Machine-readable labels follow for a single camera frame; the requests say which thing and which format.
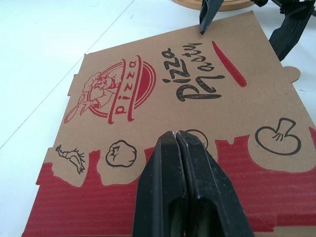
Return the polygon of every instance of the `red stripe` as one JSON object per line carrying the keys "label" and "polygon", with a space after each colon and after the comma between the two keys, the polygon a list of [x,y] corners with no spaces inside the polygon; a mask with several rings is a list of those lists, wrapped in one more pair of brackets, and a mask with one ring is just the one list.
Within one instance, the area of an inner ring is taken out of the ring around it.
{"label": "red stripe", "polygon": [[217,46],[217,44],[212,41],[213,48],[215,50],[215,53],[223,63],[224,67],[227,69],[227,71],[232,75],[234,80],[240,85],[241,87],[247,86],[247,82],[243,75],[238,71],[238,69],[233,65],[233,63],[226,57],[226,55],[221,51],[221,49]]}

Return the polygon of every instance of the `pizza logo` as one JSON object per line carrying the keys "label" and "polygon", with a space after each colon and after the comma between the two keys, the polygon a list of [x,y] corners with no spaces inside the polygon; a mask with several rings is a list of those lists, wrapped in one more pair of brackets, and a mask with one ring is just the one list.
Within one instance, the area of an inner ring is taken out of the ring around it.
{"label": "pizza logo", "polygon": [[92,75],[84,84],[78,103],[66,115],[68,123],[79,111],[82,115],[90,110],[93,114],[114,123],[115,116],[125,115],[133,121],[133,110],[150,96],[156,83],[153,67],[140,56],[109,67]]}

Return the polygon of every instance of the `corrugated cardboard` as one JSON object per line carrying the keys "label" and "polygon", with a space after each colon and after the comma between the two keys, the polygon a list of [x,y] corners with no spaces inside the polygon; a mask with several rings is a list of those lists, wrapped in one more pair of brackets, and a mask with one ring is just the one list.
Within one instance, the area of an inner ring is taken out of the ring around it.
{"label": "corrugated cardboard", "polygon": [[292,227],[316,226],[316,131],[287,75],[252,12],[85,55],[23,236],[130,236],[168,130],[204,142],[257,236],[313,233]]}

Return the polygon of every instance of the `white surface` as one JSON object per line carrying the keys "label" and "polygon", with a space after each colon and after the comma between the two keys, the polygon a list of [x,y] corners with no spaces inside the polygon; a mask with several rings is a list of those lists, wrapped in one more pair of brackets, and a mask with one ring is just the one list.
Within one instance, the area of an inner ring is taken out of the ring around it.
{"label": "white surface", "polygon": [[[269,37],[283,16],[253,10]],[[0,237],[22,234],[47,148],[63,117],[73,75],[90,53],[198,24],[199,11],[171,0],[0,1]],[[282,62],[301,70],[294,86],[316,122],[316,17]]]}

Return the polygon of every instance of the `black metal clip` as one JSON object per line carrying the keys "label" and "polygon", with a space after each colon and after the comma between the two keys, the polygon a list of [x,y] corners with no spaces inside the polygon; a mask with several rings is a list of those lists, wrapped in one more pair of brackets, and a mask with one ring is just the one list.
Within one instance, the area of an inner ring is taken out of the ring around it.
{"label": "black metal clip", "polygon": [[[224,0],[203,0],[199,15],[200,33],[203,35]],[[252,0],[259,7],[268,0]],[[282,61],[299,41],[310,17],[315,14],[315,0],[272,0],[285,15],[280,28],[273,31],[269,42],[278,59]]]}
{"label": "black metal clip", "polygon": [[233,185],[187,132],[167,132],[138,181],[133,237],[254,237]]}

